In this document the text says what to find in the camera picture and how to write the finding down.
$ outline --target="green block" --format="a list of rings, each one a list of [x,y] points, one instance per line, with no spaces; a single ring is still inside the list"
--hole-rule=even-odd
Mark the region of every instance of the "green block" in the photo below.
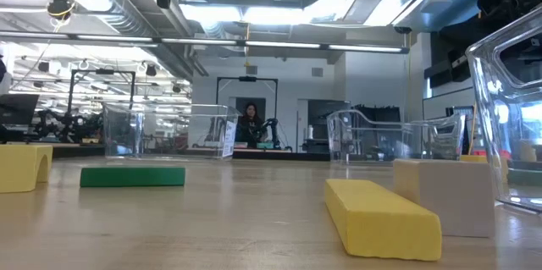
[[[511,168],[508,171],[508,184],[542,186],[542,171]]]
[[[182,186],[185,168],[83,168],[80,187]]]

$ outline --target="yellow arch block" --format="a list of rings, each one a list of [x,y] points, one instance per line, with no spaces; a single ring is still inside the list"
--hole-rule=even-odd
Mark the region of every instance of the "yellow arch block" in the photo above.
[[[0,193],[31,191],[47,182],[52,146],[0,145]]]

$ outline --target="white block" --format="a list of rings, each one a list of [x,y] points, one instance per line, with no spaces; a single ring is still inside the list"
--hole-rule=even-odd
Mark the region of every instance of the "white block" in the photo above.
[[[395,160],[394,191],[436,213],[446,236],[495,235],[495,200],[487,163]]]

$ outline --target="dark hair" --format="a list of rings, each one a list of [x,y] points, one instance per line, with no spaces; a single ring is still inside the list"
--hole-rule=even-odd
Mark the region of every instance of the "dark hair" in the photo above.
[[[249,108],[250,106],[254,107],[254,118],[252,118],[252,119],[254,119],[254,120],[259,120],[260,117],[258,117],[258,115],[257,115],[257,106],[256,106],[256,104],[253,103],[253,102],[248,102],[248,103],[245,105],[245,112],[243,113],[243,116],[246,116],[246,111],[248,110],[248,108]]]

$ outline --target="foam block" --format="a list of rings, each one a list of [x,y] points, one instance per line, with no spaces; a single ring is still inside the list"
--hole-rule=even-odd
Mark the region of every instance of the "foam block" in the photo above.
[[[80,187],[181,186],[184,168],[101,167],[83,168]]]
[[[52,159],[52,146],[0,145],[0,193],[31,191],[36,182],[47,182]]]
[[[351,255],[440,259],[439,217],[374,182],[328,179],[325,202]]]
[[[394,192],[439,215],[443,235],[491,237],[495,201],[488,163],[395,160]]]

